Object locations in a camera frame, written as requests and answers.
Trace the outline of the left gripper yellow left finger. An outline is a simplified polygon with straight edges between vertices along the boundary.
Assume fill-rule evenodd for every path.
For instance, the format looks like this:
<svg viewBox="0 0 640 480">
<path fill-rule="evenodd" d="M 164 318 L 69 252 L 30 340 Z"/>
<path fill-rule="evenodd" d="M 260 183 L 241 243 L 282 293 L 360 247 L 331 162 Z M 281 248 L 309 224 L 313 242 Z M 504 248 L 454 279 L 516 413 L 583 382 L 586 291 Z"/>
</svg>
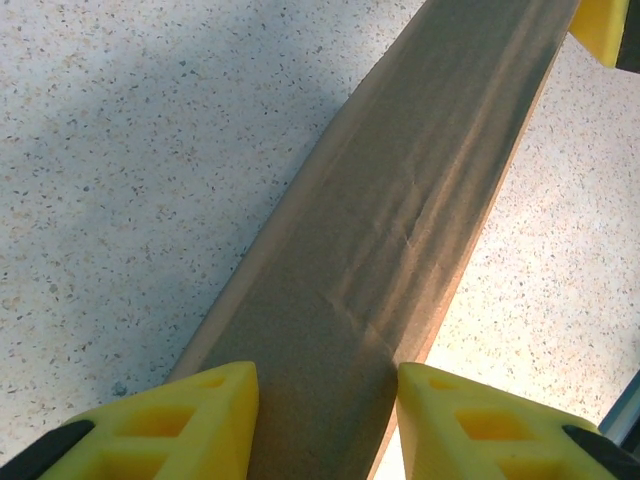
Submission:
<svg viewBox="0 0 640 480">
<path fill-rule="evenodd" d="M 239 361 L 79 414 L 1 468 L 4 479 L 243 479 L 259 406 Z"/>
</svg>

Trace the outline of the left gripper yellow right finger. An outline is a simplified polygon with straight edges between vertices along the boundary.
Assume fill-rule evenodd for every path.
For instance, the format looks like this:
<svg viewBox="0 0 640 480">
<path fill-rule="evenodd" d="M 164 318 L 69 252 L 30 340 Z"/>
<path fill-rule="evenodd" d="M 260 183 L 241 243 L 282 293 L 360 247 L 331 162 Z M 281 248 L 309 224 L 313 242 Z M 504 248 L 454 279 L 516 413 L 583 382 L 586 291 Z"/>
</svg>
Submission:
<svg viewBox="0 0 640 480">
<path fill-rule="evenodd" d="M 398 367 L 409 479 L 636 479 L 639 462 L 589 421 L 420 363 Z"/>
</svg>

